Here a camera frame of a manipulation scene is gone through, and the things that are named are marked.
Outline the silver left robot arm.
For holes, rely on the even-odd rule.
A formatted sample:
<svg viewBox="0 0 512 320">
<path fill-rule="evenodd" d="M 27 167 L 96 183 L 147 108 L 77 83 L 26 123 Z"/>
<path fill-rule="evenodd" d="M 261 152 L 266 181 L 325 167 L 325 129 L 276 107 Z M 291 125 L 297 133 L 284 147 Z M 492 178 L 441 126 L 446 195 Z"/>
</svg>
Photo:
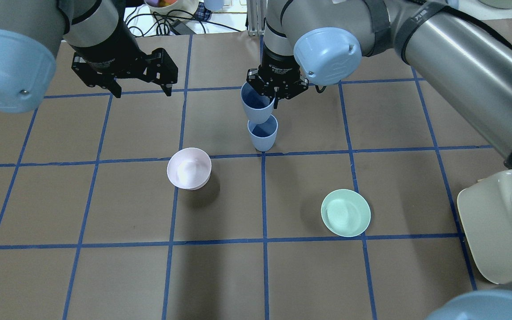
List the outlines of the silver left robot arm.
<svg viewBox="0 0 512 320">
<path fill-rule="evenodd" d="M 178 67 L 164 48 L 143 52 L 124 21 L 138 0 L 0 0 L 0 112 L 33 111 L 56 72 L 61 42 L 88 87 L 120 98 L 118 79 L 158 85 L 167 96 Z"/>
</svg>

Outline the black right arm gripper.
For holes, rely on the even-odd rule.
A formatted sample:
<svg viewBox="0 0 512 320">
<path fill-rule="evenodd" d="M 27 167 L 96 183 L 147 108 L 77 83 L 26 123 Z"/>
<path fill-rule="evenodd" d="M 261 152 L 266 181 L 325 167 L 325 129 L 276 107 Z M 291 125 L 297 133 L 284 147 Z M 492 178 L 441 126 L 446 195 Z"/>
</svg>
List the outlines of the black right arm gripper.
<svg viewBox="0 0 512 320">
<path fill-rule="evenodd" d="M 309 89 L 309 81 L 300 71 L 294 56 L 284 56 L 264 51 L 257 68 L 247 71 L 246 82 L 260 96 L 273 99 L 273 109 L 278 109 L 281 99 L 292 99 Z"/>
</svg>

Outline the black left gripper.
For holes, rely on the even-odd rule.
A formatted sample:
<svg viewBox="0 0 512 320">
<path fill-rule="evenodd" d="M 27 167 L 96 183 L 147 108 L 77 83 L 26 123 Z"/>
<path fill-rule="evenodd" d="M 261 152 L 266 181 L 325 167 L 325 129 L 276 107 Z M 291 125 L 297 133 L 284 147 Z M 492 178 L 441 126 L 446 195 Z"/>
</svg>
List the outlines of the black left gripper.
<svg viewBox="0 0 512 320">
<path fill-rule="evenodd" d="M 178 81 L 179 69 L 164 48 L 143 52 L 128 27 L 116 27 L 103 42 L 73 47 L 71 69 L 88 87 L 107 89 L 116 99 L 122 88 L 117 79 L 139 79 L 161 87 L 167 97 Z"/>
</svg>

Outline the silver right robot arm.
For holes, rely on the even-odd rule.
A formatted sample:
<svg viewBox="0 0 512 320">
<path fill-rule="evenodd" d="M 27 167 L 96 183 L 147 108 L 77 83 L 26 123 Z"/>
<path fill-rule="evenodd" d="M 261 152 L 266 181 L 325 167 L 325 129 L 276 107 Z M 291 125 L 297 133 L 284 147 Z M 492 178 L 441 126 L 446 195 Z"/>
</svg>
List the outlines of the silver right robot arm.
<svg viewBox="0 0 512 320">
<path fill-rule="evenodd" d="M 260 154 L 240 128 L 240 74 L 256 39 L 213 34 L 139 38 L 188 71 L 172 99 L 147 91 L 111 105 L 97 191 L 128 214 L 113 242 L 167 275 L 163 320 L 421 320 L 484 277 L 454 198 L 500 170 L 441 98 L 485 81 L 440 16 L 408 43 L 366 59 L 355 83 L 304 93 L 276 117 Z"/>
</svg>

